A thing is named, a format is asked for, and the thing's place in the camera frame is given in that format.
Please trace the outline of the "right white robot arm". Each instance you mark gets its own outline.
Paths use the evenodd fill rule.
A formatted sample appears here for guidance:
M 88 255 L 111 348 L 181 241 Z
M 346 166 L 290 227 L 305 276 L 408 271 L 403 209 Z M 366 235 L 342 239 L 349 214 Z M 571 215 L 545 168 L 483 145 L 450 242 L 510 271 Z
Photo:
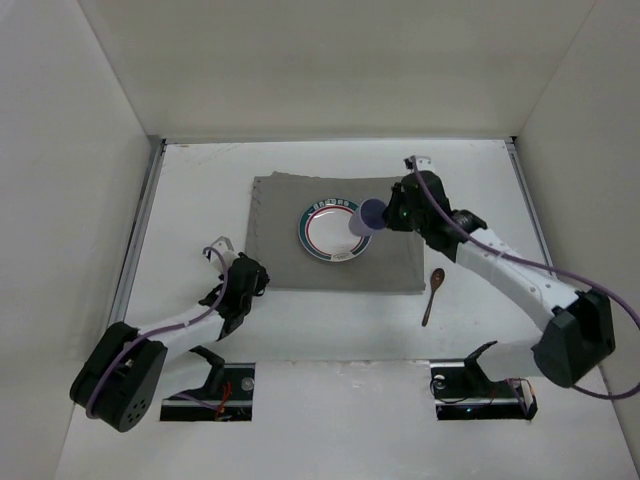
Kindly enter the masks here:
M 431 171 L 405 176 L 391 189 L 383 218 L 387 228 L 419 234 L 434 251 L 474 272 L 524 313 L 539 332 L 531 339 L 489 341 L 465 360 L 491 381 L 542 375 L 570 388 L 615 350 L 609 298 L 582 292 L 536 268 L 504 243 L 486 222 L 449 206 Z

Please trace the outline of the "brown wooden spoon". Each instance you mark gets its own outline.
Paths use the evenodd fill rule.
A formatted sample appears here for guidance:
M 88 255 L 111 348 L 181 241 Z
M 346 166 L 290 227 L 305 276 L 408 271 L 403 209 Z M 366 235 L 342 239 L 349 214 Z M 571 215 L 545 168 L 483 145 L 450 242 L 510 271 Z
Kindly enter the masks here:
M 421 321 L 421 326 L 422 327 L 426 327 L 428 322 L 429 322 L 429 318 L 430 318 L 430 315 L 431 315 L 431 311 L 432 311 L 432 307 L 433 307 L 433 303 L 434 303 L 434 298 L 435 298 L 436 292 L 441 287 L 441 285 L 444 283 L 445 276 L 446 276 L 446 273 L 445 273 L 443 268 L 436 268 L 431 274 L 431 277 L 430 277 L 430 295 L 429 295 L 428 304 L 426 306 L 426 309 L 424 311 L 424 315 L 422 317 L 422 321 Z

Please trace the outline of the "grey cloth placemat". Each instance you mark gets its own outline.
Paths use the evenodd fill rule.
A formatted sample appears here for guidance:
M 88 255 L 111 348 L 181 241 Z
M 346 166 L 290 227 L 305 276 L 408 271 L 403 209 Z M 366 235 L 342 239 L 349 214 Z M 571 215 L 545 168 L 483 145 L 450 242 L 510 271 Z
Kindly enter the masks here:
M 397 177 L 338 179 L 274 172 L 253 181 L 244 252 L 266 268 L 273 288 L 418 294 L 425 290 L 424 243 L 407 232 L 385 230 L 358 257 L 327 262 L 299 239 L 299 221 L 315 203 L 369 198 L 387 201 Z

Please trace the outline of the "white plate green rim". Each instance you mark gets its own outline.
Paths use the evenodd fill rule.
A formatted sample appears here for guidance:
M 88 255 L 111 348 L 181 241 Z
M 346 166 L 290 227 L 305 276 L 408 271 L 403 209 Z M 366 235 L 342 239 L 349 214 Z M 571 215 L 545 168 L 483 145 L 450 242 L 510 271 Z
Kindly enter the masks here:
M 354 235 L 349 229 L 349 221 L 358 208 L 358 203 L 343 198 L 313 203 L 298 222 L 302 248 L 313 258 L 329 263 L 349 261 L 363 254 L 371 237 Z

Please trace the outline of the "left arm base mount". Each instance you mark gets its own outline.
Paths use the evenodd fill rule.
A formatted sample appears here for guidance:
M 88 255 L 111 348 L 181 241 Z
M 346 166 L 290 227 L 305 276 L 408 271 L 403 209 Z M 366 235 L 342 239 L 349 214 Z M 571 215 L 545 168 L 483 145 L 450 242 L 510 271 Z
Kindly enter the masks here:
M 249 422 L 253 414 L 256 365 L 228 363 L 196 346 L 168 367 L 158 393 L 162 422 Z

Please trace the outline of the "purple plastic cup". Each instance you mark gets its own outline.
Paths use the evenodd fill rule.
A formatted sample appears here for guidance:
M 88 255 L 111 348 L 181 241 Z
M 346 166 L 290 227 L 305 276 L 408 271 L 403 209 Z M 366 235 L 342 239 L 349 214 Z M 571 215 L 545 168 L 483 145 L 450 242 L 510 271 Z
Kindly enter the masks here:
M 387 204 L 380 199 L 364 200 L 349 219 L 349 231 L 355 236 L 368 237 L 384 230 L 386 208 Z

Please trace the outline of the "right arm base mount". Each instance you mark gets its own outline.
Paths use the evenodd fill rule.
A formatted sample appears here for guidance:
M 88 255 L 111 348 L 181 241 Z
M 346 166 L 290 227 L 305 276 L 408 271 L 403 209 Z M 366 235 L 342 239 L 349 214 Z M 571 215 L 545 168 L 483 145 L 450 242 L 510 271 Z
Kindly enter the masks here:
M 538 402 L 529 380 L 491 381 L 478 365 L 478 358 L 494 344 L 487 342 L 464 359 L 430 363 L 429 389 L 439 421 L 534 419 Z

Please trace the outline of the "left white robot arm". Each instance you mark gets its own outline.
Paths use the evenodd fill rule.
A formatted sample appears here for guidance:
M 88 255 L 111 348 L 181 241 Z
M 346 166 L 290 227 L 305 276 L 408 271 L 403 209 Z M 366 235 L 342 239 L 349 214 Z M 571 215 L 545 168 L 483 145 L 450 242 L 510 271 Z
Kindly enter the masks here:
M 136 426 L 151 406 L 166 364 L 197 355 L 209 371 L 185 379 L 180 394 L 218 382 L 224 360 L 205 345 L 234 333 L 270 282 L 264 266 L 245 253 L 209 246 L 203 254 L 219 272 L 219 283 L 186 312 L 143 332 L 125 322 L 107 328 L 74 379 L 70 399 L 118 432 Z

